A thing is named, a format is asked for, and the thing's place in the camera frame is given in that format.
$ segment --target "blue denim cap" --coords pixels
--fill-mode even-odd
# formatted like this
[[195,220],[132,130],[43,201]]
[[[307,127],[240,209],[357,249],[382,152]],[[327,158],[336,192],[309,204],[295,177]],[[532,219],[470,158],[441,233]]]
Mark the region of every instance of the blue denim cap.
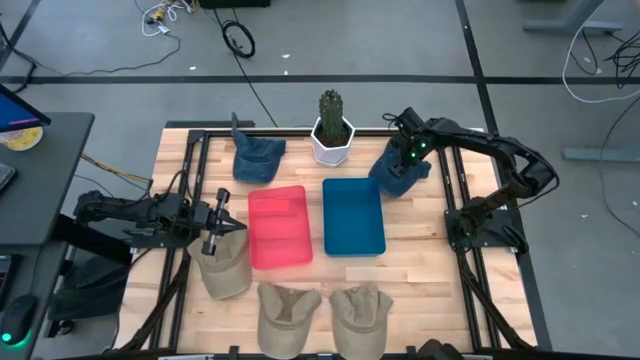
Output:
[[401,160],[400,150],[393,147],[391,140],[389,140],[384,152],[369,171],[369,177],[378,181],[381,193],[391,197],[400,197],[409,191],[418,180],[426,179],[429,176],[431,164],[423,161],[410,167],[401,177],[395,177],[391,173],[390,166]]
[[233,178],[237,181],[266,184],[273,180],[284,155],[286,141],[248,137],[237,129],[238,117],[231,113],[233,142]]

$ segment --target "red plastic tray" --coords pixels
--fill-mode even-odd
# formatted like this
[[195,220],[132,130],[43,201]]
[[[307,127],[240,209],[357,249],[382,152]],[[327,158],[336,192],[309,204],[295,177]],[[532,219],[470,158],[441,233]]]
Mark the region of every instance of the red plastic tray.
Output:
[[249,193],[249,250],[255,269],[303,265],[313,260],[303,186]]

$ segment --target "green led light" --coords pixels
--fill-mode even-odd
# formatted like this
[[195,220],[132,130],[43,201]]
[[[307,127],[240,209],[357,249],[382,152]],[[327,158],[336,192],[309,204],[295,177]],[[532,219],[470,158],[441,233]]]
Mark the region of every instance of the green led light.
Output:
[[[9,334],[2,334],[2,340],[4,340],[4,336],[5,335],[9,335]],[[23,347],[27,346],[27,344],[29,343],[29,340],[31,340],[31,335],[33,335],[33,331],[32,331],[32,329],[29,329],[29,332],[24,337],[24,339],[22,339],[22,341],[20,341],[17,344],[7,345],[7,347],[10,348],[10,349],[22,349]]]

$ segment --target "black desk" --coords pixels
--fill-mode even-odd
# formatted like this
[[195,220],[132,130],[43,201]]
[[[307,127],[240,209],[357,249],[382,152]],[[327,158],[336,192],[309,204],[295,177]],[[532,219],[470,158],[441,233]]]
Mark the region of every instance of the black desk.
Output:
[[2,360],[29,359],[33,352],[68,247],[64,241],[48,239],[56,227],[94,119],[89,113],[49,113],[47,116],[51,118],[51,125],[45,128],[43,139],[33,149],[13,152],[0,146],[0,162],[18,172],[18,178],[0,194],[1,236],[9,236],[15,243],[23,239],[46,241],[43,246],[0,245],[0,253],[22,256],[7,303],[29,291],[32,276],[35,276],[32,293],[38,297],[29,342],[22,348],[0,345]]

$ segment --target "potted cactus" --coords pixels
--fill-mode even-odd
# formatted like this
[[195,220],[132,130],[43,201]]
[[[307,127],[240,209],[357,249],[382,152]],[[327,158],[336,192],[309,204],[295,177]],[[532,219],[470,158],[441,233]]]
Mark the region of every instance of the potted cactus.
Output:
[[311,131],[316,161],[335,167],[347,159],[355,129],[342,116],[342,97],[327,90],[320,97],[320,117]]

